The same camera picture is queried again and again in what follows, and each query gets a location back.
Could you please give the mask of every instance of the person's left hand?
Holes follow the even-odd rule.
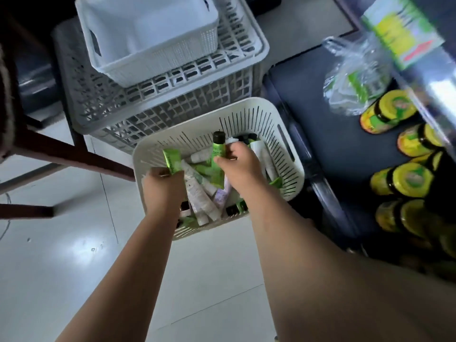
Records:
[[[186,197],[183,171],[170,175],[168,168],[151,168],[142,185],[147,212],[153,209],[179,211]]]

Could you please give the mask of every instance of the basket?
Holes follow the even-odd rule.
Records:
[[[283,188],[280,190],[282,197],[288,201],[302,189],[304,169],[279,112],[271,102],[251,97],[152,134],[138,143],[133,154],[133,166],[143,206],[142,178],[152,166],[166,167],[163,149],[179,149],[183,158],[189,157],[200,149],[212,146],[212,135],[217,130],[224,131],[227,137],[257,133],[267,145],[277,172],[283,179]],[[239,194],[233,190],[227,206],[238,199]],[[174,240],[212,229],[246,213],[232,217],[224,214],[222,220],[200,228],[181,227],[174,233]]]
[[[92,66],[123,87],[217,50],[212,0],[76,0]]]
[[[132,154],[150,134],[259,96],[269,44],[245,0],[224,9],[214,54],[129,88],[90,65],[77,18],[59,24],[52,36],[72,127]]]

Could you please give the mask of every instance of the wooden chair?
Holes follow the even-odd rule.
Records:
[[[66,119],[74,145],[31,130],[37,129],[37,125],[24,115],[13,60],[14,38],[26,33],[23,28],[18,31],[18,27],[20,28],[20,25],[17,23],[11,26],[11,22],[4,17],[0,19],[0,163],[11,155],[22,155],[51,163],[0,183],[0,194],[44,178],[68,166],[135,181],[133,170],[130,167],[89,152],[84,137],[73,131],[67,113],[65,113]],[[66,111],[67,105],[62,88],[61,97]],[[27,123],[32,123],[31,127],[27,127]],[[53,216],[54,207],[0,204],[0,219],[51,218]]]

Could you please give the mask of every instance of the tile floor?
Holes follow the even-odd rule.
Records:
[[[274,49],[271,64],[351,29],[332,0],[284,2],[286,9],[278,15],[260,19]],[[325,17],[317,16],[322,12]],[[280,16],[282,25],[269,23]],[[287,30],[284,17],[299,26]],[[284,33],[288,43],[277,43]],[[278,55],[277,47],[288,52]],[[71,143],[65,121],[43,133]],[[131,166],[125,153],[89,136],[86,141],[90,151]],[[43,163],[9,158],[0,167],[0,181]],[[54,341],[143,218],[137,188],[67,168],[9,195],[15,204],[59,204],[59,214],[50,220],[12,221],[0,241],[0,341]],[[6,195],[0,201],[6,202]],[[0,221],[0,236],[6,227]],[[248,217],[173,243],[148,341],[265,342],[275,335]]]

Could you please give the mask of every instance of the clear plastic bag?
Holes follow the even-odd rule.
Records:
[[[323,96],[331,110],[342,115],[360,115],[382,96],[391,81],[391,62],[374,34],[356,42],[328,37],[323,47],[340,57],[325,78]]]

